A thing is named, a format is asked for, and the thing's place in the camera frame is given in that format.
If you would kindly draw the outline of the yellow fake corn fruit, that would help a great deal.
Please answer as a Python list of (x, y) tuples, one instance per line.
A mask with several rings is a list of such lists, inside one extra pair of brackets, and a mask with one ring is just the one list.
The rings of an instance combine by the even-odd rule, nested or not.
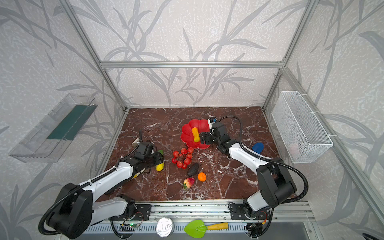
[(192, 128), (192, 134), (193, 134), (194, 142), (199, 143), (201, 139), (200, 139), (199, 129), (197, 127)]

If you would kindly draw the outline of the green yellow fake cucumber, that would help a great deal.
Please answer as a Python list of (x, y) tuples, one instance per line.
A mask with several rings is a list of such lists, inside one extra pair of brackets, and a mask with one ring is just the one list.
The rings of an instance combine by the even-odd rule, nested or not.
[[(161, 155), (164, 155), (164, 151), (163, 150), (159, 150), (159, 153)], [(156, 171), (160, 172), (164, 169), (164, 163), (161, 163), (161, 164), (158, 164), (156, 165)]]

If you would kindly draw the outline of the dark fake avocado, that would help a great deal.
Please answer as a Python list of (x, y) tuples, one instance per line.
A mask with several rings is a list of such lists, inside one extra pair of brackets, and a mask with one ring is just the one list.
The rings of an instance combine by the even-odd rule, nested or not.
[(199, 173), (199, 168), (200, 164), (199, 163), (194, 163), (188, 170), (187, 176), (188, 177), (193, 177)]

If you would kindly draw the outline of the red green fake apple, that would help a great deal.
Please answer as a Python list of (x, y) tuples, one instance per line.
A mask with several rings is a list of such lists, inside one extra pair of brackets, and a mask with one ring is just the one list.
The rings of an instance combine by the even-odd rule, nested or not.
[(184, 180), (183, 182), (183, 187), (184, 189), (190, 189), (195, 183), (195, 178), (191, 177), (191, 178), (187, 178)]

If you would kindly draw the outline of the small fake orange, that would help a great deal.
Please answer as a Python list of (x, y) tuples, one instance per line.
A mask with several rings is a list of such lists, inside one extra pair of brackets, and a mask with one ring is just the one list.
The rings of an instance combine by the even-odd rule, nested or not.
[(207, 175), (205, 173), (203, 173), (203, 172), (199, 173), (198, 174), (198, 180), (200, 182), (205, 182), (207, 180)]

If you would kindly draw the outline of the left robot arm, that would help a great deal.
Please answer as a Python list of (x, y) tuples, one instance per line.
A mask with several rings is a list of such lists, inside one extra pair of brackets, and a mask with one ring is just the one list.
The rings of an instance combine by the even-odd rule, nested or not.
[(164, 162), (164, 153), (151, 142), (140, 142), (127, 156), (104, 173), (80, 184), (62, 187), (55, 203), (43, 214), (38, 224), (42, 235), (62, 234), (76, 239), (92, 225), (117, 216), (133, 217), (135, 200), (119, 195), (99, 201), (123, 184), (133, 180), (145, 170)]

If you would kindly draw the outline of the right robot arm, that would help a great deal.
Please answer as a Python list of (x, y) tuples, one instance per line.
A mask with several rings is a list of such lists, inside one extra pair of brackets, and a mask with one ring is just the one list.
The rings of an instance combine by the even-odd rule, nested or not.
[(208, 130), (199, 133), (201, 143), (217, 146), (217, 149), (233, 160), (236, 160), (257, 174), (258, 191), (243, 201), (244, 211), (248, 216), (261, 209), (272, 209), (280, 204), (288, 204), (303, 199), (309, 191), (309, 182), (298, 169), (287, 165), (280, 158), (268, 158), (247, 148), (242, 143), (243, 125), (240, 125), (238, 139), (228, 134), (222, 120), (236, 116), (225, 116), (221, 119), (209, 118)]

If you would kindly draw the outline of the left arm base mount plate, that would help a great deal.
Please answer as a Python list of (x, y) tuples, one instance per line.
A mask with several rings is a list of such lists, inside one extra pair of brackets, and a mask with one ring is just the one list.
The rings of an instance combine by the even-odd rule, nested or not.
[(149, 204), (139, 204), (135, 205), (133, 210), (129, 212), (112, 217), (113, 221), (148, 221), (150, 218), (152, 205)]

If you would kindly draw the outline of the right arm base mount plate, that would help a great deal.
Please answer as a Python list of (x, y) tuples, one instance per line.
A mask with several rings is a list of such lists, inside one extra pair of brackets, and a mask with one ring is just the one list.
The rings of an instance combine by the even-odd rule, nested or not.
[(248, 205), (233, 202), (228, 203), (228, 209), (232, 220), (257, 220), (264, 222), (269, 220), (271, 216), (270, 210), (266, 208), (254, 211)]

